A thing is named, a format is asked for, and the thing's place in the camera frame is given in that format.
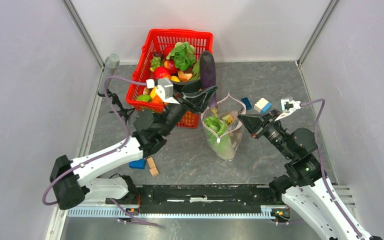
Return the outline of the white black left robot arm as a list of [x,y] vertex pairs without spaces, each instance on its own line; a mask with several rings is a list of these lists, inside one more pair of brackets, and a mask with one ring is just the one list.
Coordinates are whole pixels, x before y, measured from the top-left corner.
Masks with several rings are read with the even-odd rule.
[[43,204],[49,205],[46,197],[50,190],[60,210],[74,208],[86,199],[113,198],[125,204],[136,200],[137,190],[127,177],[114,180],[99,176],[157,153],[186,112],[204,112],[217,90],[216,86],[210,86],[187,93],[176,91],[168,78],[160,78],[156,83],[157,95],[167,104],[163,112],[141,110],[133,123],[135,131],[128,132],[125,139],[110,147],[73,159],[66,155],[58,157],[49,177],[50,185],[42,197]]

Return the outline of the clear zip top bag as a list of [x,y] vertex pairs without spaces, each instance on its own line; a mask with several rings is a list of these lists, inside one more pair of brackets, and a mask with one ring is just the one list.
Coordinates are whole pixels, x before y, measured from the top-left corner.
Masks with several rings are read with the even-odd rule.
[[228,93],[217,102],[217,113],[207,107],[200,116],[209,147],[226,162],[235,158],[245,130],[238,115],[246,112],[246,105]]

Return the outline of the purple eggplant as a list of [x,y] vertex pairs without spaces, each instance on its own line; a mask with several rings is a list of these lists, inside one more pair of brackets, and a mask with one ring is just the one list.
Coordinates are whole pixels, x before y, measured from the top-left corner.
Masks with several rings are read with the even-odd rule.
[[[217,84],[216,63],[213,54],[210,51],[203,51],[199,59],[199,74],[201,80],[201,88],[207,89]],[[211,112],[218,115],[217,93],[214,92],[209,104]]]

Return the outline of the green romaine lettuce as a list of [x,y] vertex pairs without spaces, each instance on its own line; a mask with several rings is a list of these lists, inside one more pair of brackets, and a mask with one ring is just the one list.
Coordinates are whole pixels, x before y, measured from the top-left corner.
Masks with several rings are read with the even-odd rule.
[[216,116],[208,116],[204,120],[204,132],[208,145],[219,158],[231,161],[235,156],[235,150],[228,129],[229,126]]

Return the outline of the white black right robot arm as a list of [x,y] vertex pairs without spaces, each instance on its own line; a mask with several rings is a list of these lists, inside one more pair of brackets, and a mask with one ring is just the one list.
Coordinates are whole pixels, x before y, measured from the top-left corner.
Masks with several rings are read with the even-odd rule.
[[237,116],[253,139],[265,137],[289,161],[287,174],[269,183],[269,199],[291,207],[322,240],[378,240],[354,218],[321,168],[313,154],[314,132],[300,127],[288,133],[276,120],[279,115],[274,109]]

